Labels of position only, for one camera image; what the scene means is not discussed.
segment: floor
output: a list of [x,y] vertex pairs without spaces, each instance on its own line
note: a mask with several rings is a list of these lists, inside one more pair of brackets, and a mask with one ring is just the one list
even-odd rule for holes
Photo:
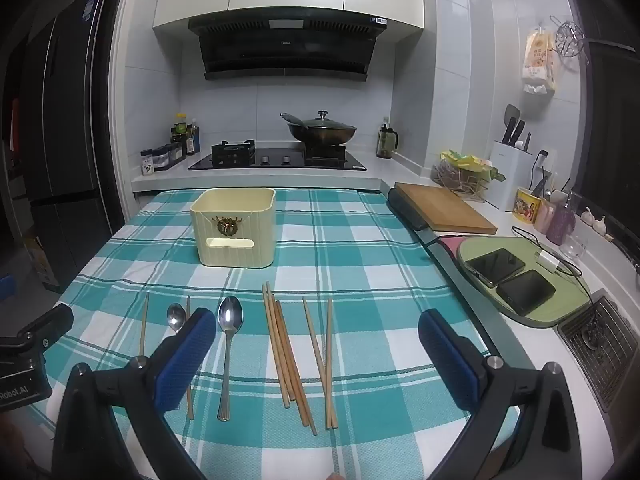
[[17,293],[0,301],[0,336],[15,336],[18,330],[52,308],[60,295],[44,288],[24,247],[4,254],[0,276],[6,274],[14,276]]

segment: green tray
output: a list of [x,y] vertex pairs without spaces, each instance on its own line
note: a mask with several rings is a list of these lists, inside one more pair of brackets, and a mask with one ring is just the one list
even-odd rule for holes
[[[552,252],[553,250],[546,245],[542,246]],[[473,275],[465,262],[490,253],[496,249],[505,248],[513,253],[525,263],[525,267],[521,272],[529,269],[536,269],[542,276],[556,288],[556,293],[545,303],[537,307],[526,316],[519,316],[513,309],[498,296],[494,288],[487,287],[483,282]],[[540,249],[533,243],[521,237],[485,237],[474,236],[463,241],[458,248],[458,261],[461,266],[476,284],[476,287],[484,292],[491,300],[494,301],[498,310],[505,316],[510,317],[514,321],[533,328],[549,328],[560,323],[565,317],[582,307],[589,301],[587,294],[577,283],[578,278],[566,276],[558,272],[549,272],[538,263],[538,253]],[[580,282],[589,290],[584,279],[579,278]]]

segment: cutting board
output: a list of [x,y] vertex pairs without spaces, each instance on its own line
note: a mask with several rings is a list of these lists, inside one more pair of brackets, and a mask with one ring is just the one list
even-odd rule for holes
[[444,187],[396,182],[396,189],[434,231],[495,235],[497,228]]

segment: white countertop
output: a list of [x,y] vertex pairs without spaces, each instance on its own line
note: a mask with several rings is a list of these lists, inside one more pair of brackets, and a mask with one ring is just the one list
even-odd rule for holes
[[387,192],[396,182],[433,185],[402,164],[374,153],[355,152],[367,171],[319,170],[307,168],[220,168],[188,171],[188,167],[204,158],[204,152],[191,155],[170,170],[157,171],[150,176],[139,174],[131,179],[133,192],[198,187],[332,187],[336,189],[369,189]]
[[[395,160],[375,157],[373,153],[351,152],[367,171],[350,170],[308,170],[299,168],[242,168],[187,171],[187,168],[200,160],[201,153],[187,158],[174,168],[152,176],[137,176],[132,180],[134,192],[189,189],[197,187],[332,187],[339,189],[370,189],[388,192],[396,182],[411,184],[435,184],[428,178],[421,178]],[[518,225],[535,233],[544,243],[552,245],[543,235],[537,233],[530,224],[523,224],[510,212],[502,212],[489,203],[470,202],[471,206],[492,222],[497,228],[497,235],[513,236],[511,227]],[[604,264],[600,263],[593,253],[583,258],[580,267],[583,276],[592,292],[604,288],[609,297],[615,301],[623,315],[630,320],[638,320],[637,303],[632,295],[626,293],[623,286],[611,274],[603,272]],[[513,330],[522,347],[537,368],[546,362],[558,362],[571,392],[575,415],[578,421],[580,447],[582,453],[582,476],[588,480],[598,480],[606,473],[613,462],[613,454],[609,435],[604,420],[600,415],[598,403],[592,394],[586,377],[582,373],[573,355],[562,342],[553,328],[537,329],[520,325],[504,317]]]

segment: cream storage box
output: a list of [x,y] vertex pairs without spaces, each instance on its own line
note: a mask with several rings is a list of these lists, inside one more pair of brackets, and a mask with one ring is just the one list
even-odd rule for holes
[[191,206],[200,261],[212,267],[268,267],[275,252],[275,197],[268,187],[220,187]]

